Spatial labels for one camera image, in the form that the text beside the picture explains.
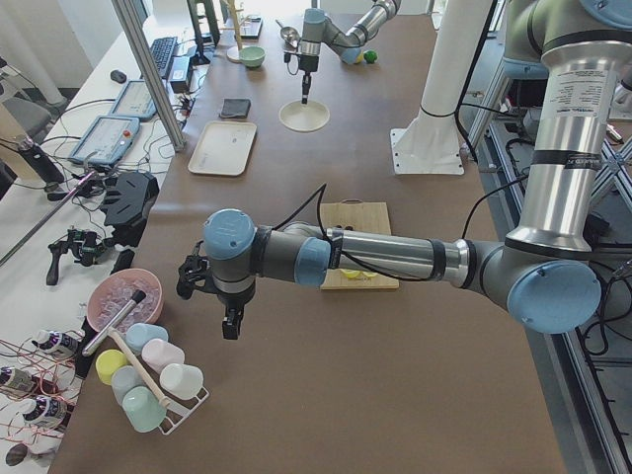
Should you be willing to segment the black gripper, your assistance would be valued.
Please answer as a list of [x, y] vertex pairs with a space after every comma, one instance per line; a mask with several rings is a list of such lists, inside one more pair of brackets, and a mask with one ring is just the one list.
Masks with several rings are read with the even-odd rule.
[[256, 294], [256, 284], [252, 282], [246, 289], [238, 292], [227, 292], [221, 289], [216, 296], [225, 307], [225, 317], [222, 320], [222, 336], [224, 339], [238, 340], [243, 319], [242, 312]]
[[311, 73], [315, 73], [319, 66], [319, 56], [310, 54], [298, 55], [298, 69], [302, 71], [303, 77], [301, 81], [301, 104], [307, 104], [311, 90]]

